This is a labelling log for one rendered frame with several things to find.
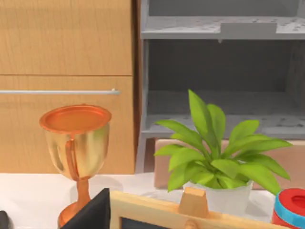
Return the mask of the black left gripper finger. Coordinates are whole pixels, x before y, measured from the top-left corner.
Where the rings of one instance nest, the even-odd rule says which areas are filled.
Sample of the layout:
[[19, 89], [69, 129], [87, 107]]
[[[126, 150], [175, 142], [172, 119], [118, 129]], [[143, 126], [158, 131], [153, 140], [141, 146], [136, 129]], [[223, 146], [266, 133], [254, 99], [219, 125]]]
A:
[[110, 229], [110, 190], [104, 188], [61, 229]]

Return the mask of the wooden framed blackboard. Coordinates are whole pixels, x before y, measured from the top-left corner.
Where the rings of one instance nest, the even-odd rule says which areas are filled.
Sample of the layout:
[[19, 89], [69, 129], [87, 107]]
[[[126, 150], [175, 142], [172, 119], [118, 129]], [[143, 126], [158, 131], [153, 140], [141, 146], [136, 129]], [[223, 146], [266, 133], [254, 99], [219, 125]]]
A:
[[187, 187], [179, 204], [120, 191], [110, 192], [110, 229], [122, 229], [122, 218], [168, 229], [289, 229], [208, 209], [206, 192]]

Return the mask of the gold and copper trophy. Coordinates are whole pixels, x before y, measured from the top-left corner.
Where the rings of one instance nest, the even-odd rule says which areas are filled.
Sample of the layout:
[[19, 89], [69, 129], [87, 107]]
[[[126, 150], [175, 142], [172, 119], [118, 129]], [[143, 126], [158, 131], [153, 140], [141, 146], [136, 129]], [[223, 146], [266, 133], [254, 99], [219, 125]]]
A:
[[89, 179], [107, 157], [111, 118], [107, 109], [87, 104], [56, 108], [40, 118], [54, 166], [77, 185], [77, 201], [60, 213], [59, 228], [90, 201]]

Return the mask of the shallow salmon-coloured box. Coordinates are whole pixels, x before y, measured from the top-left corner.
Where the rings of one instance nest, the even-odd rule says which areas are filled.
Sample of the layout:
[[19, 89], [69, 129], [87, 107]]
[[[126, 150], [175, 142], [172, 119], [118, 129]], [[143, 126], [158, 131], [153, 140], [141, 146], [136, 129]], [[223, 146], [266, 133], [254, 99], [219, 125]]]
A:
[[[281, 165], [290, 176], [290, 180], [276, 175], [281, 188], [305, 188], [305, 140], [290, 140], [292, 146], [263, 152]], [[169, 178], [169, 156], [156, 156], [154, 163], [154, 186], [167, 188]]]

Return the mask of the dark rounded object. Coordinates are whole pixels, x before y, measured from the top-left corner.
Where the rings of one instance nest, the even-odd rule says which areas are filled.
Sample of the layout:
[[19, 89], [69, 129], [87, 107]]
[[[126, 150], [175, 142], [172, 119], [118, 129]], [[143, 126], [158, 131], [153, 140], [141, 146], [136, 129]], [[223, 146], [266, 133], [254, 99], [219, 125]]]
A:
[[13, 229], [11, 220], [4, 210], [0, 210], [0, 229]]

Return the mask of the wooden cupboard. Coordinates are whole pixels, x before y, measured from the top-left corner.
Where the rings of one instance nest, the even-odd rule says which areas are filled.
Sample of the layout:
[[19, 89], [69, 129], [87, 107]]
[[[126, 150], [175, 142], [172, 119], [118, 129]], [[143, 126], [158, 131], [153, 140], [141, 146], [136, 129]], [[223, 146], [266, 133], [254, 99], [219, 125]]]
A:
[[[138, 85], [137, 85], [137, 73], [136, 73], [136, 57], [138, 54], [138, 40], [137, 40], [137, 33], [136, 33], [136, 16], [137, 16], [137, 9], [136, 5], [137, 2], [136, 0], [131, 0], [132, 1], [132, 11], [131, 11], [131, 20], [132, 20], [132, 25], [131, 25], [131, 33], [132, 33], [132, 74], [129, 75], [130, 77], [133, 78], [133, 133], [134, 133], [134, 152], [136, 155], [136, 144], [137, 144], [137, 136], [138, 136], [138, 108], [139, 108], [139, 96], [138, 96]], [[12, 75], [12, 76], [40, 76], [40, 75]], [[87, 75], [67, 75], [67, 76], [87, 76]], [[88, 76], [127, 76], [127, 75], [88, 75]]]

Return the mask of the green plant in white pot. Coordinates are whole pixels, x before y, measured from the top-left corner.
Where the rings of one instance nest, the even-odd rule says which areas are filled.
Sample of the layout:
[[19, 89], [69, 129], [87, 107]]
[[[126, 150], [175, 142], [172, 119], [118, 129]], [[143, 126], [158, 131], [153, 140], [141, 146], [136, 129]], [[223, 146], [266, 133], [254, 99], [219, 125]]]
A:
[[288, 173], [271, 157], [269, 150], [290, 147], [285, 140], [256, 132], [258, 120], [236, 125], [222, 148], [226, 118], [223, 110], [206, 104], [195, 92], [188, 92], [192, 130], [174, 120], [159, 120], [157, 125], [173, 131], [168, 144], [156, 156], [170, 158], [167, 190], [196, 187], [204, 189], [213, 211], [244, 214], [253, 183], [276, 195], [281, 188], [276, 177], [289, 179]]

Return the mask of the plain wooden drawer front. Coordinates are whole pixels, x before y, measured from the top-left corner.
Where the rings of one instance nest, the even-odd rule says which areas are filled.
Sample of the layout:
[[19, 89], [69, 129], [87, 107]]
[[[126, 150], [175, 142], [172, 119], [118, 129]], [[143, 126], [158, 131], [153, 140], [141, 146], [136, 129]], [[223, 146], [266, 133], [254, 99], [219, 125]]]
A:
[[131, 75], [131, 0], [0, 0], [0, 74]]

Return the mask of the grey open shelf unit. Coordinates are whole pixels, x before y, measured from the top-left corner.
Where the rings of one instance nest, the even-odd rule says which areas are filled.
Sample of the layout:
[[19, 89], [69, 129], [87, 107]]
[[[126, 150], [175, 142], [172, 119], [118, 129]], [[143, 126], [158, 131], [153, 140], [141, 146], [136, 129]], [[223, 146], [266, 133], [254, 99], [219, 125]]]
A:
[[226, 114], [227, 138], [240, 121], [291, 140], [269, 152], [296, 172], [305, 159], [305, 0], [140, 0], [142, 116], [136, 172], [156, 125], [193, 128], [188, 89]]

